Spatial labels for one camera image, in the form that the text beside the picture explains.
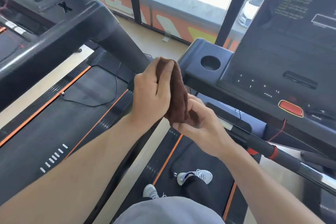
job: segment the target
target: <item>car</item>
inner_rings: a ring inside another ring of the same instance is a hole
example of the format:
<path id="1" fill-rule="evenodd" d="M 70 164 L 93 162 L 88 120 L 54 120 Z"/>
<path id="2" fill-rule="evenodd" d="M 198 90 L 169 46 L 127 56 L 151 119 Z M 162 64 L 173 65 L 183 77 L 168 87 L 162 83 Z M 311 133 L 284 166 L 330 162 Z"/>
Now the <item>car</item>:
<path id="1" fill-rule="evenodd" d="M 238 22 L 244 27 L 251 24 L 255 14 L 264 0 L 247 0 L 238 17 Z"/>

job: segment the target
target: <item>hand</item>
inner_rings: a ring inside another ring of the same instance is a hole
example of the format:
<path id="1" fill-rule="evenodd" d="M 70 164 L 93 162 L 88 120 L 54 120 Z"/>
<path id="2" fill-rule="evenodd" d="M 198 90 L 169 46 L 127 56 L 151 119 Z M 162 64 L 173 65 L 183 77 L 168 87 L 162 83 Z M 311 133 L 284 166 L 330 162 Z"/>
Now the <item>hand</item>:
<path id="1" fill-rule="evenodd" d="M 193 140 L 201 150 L 221 158 L 237 145 L 227 134 L 214 111 L 194 95 L 188 94 L 188 111 L 190 110 L 197 113 L 200 121 L 199 128 L 185 123 L 174 123 L 173 127 Z"/>
<path id="2" fill-rule="evenodd" d="M 147 131 L 167 112 L 170 105 L 170 77 L 174 62 L 169 62 L 160 78 L 156 78 L 156 58 L 146 70 L 134 78 L 132 124 Z"/>

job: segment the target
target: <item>beige floor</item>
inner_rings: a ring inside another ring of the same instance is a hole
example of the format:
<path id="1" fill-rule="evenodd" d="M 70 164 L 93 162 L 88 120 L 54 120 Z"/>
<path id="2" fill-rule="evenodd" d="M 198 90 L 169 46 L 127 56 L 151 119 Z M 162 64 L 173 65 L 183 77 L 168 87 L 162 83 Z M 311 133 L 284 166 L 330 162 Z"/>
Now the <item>beige floor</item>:
<path id="1" fill-rule="evenodd" d="M 141 27 L 133 22 L 130 22 L 123 18 L 118 18 L 120 24 L 125 31 L 131 36 L 134 42 L 140 47 L 140 49 L 153 57 L 163 56 L 166 58 L 178 60 L 180 56 L 186 51 L 187 45 L 170 39 L 168 42 L 164 42 L 163 35 L 155 33 L 149 29 Z M 45 78 L 28 90 L 24 95 L 17 99 L 13 104 L 7 107 L 0 113 L 0 128 L 12 120 L 17 114 L 23 111 L 28 105 L 35 101 L 41 94 L 47 91 L 58 80 L 69 73 L 74 67 L 86 59 L 92 50 L 86 46 L 82 47 L 81 53 L 75 53 L 70 56 L 65 62 L 59 65 Z M 156 150 L 157 146 L 161 142 L 162 138 L 169 129 L 169 124 L 166 119 L 163 119 L 155 130 L 153 135 L 146 143 L 143 150 L 140 152 L 136 161 L 130 167 L 121 183 L 112 194 L 111 198 L 95 220 L 94 224 L 107 224 L 114 216 L 119 205 L 124 200 L 125 196 L 137 180 L 141 171 L 149 161 L 150 157 Z M 291 154 L 298 156 L 299 152 L 291 149 L 286 149 Z M 283 184 L 289 191 L 294 193 L 296 197 L 301 197 L 301 184 L 302 179 L 293 174 L 274 162 L 268 159 L 262 159 L 260 165 L 269 172 L 279 183 Z M 248 211 L 245 219 L 245 224 L 255 223 L 253 215 Z"/>

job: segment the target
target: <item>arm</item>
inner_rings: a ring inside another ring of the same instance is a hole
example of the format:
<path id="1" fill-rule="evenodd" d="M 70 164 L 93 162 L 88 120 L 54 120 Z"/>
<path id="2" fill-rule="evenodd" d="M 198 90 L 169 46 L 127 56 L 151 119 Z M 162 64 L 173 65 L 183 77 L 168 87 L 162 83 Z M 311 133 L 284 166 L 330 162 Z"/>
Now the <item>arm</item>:
<path id="1" fill-rule="evenodd" d="M 173 127 L 191 138 L 206 153 L 224 162 L 257 223 L 323 223 L 232 140 L 216 114 L 201 100 L 189 96 L 188 109 L 197 112 L 201 121 L 199 128 L 187 124 L 174 124 Z"/>
<path id="2" fill-rule="evenodd" d="M 130 148 L 168 110 L 173 63 L 157 84 L 157 62 L 136 76 L 132 112 L 3 204 L 1 223 L 86 220 Z"/>

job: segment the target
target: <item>person's left arm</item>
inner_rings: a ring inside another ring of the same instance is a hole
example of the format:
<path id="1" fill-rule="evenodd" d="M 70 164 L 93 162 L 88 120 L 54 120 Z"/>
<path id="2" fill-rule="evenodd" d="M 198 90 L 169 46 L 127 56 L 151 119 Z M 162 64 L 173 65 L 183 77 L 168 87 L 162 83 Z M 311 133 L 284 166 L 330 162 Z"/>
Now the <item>person's left arm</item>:
<path id="1" fill-rule="evenodd" d="M 173 62 L 159 83 L 157 62 L 135 77 L 131 113 L 3 204 L 1 223 L 82 224 L 86 220 L 125 155 L 168 110 Z"/>

